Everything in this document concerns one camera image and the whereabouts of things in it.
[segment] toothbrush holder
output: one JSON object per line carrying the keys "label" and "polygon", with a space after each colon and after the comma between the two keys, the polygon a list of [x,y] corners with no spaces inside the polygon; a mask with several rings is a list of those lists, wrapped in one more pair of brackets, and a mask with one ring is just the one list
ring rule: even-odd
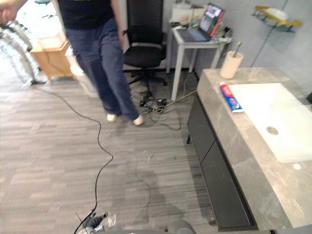
{"label": "toothbrush holder", "polygon": [[225,60],[220,70],[220,75],[222,78],[231,79],[235,75],[240,63],[242,62],[244,56],[241,53],[236,54],[234,57],[235,51],[229,51],[226,54]]}

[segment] white sink basin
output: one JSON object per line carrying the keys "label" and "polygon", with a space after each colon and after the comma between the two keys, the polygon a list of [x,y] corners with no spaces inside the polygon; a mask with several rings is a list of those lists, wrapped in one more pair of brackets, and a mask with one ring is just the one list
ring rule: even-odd
{"label": "white sink basin", "polygon": [[312,160],[312,112],[281,83],[230,85],[280,162]]}

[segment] cabinet door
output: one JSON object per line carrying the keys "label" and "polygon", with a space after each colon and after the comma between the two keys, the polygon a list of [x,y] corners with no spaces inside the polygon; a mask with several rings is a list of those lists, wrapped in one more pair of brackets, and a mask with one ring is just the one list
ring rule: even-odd
{"label": "cabinet door", "polygon": [[198,161],[201,163],[215,138],[198,96],[195,97],[192,105],[188,129],[198,156]]}
{"label": "cabinet door", "polygon": [[202,161],[201,169],[218,228],[226,230],[252,226],[247,206],[238,193],[216,141]]}

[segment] wall shelf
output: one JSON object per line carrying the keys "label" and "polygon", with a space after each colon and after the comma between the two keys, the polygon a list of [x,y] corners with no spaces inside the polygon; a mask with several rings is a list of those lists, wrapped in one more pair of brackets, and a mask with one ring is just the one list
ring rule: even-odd
{"label": "wall shelf", "polygon": [[302,22],[299,20],[293,20],[293,21],[280,20],[279,18],[275,17],[274,15],[272,15],[266,11],[269,8],[270,8],[269,6],[255,6],[252,16],[263,21],[266,25],[269,25],[267,23],[267,19],[274,20],[275,25],[269,25],[269,26],[272,26],[273,28],[279,29],[280,31],[284,31],[284,32],[294,32],[292,30],[293,26],[301,26],[302,25]]}

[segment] sink drain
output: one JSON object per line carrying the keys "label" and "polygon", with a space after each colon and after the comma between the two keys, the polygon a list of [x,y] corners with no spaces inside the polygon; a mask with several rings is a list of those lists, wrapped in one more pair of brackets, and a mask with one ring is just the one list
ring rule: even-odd
{"label": "sink drain", "polygon": [[268,133],[270,133],[272,135],[278,135],[278,130],[274,127],[271,127],[271,126],[267,127],[267,131],[268,131]]}

